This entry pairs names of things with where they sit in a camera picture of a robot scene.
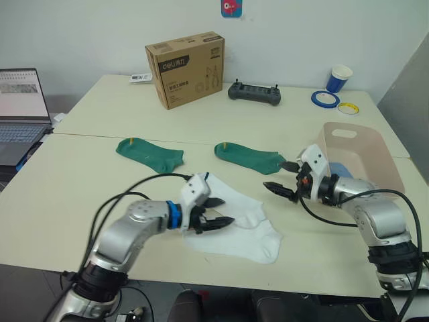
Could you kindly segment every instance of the yellow tape roll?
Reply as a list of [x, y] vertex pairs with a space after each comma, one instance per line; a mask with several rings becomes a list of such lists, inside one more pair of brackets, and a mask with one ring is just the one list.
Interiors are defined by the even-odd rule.
[[352, 103], [340, 103], [338, 104], [338, 110], [347, 115], [355, 115], [359, 113], [359, 108]]

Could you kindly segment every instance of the game controller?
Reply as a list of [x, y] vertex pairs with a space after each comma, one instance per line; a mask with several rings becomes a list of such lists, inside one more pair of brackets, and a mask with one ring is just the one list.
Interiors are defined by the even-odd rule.
[[230, 99], [249, 99], [251, 101], [270, 103], [271, 105], [277, 105], [282, 98], [277, 85], [270, 88], [245, 85], [239, 82], [238, 79], [229, 87], [228, 96]]

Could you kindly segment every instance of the cardboard box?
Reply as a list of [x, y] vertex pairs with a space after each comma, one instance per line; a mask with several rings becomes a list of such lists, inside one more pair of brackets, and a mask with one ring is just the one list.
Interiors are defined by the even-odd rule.
[[156, 91], [166, 109], [222, 90], [225, 39], [214, 32], [146, 46]]

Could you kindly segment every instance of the laptop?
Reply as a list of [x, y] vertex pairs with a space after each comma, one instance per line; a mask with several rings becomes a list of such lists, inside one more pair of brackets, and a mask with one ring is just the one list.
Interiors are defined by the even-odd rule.
[[50, 126], [37, 70], [0, 69], [0, 166], [16, 166]]

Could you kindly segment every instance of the paper cup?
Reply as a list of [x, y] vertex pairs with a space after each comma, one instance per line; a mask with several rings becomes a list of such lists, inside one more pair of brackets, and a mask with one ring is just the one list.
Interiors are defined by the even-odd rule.
[[336, 65], [332, 68], [326, 89], [331, 93], [339, 92], [347, 80], [352, 77], [353, 71], [344, 65]]

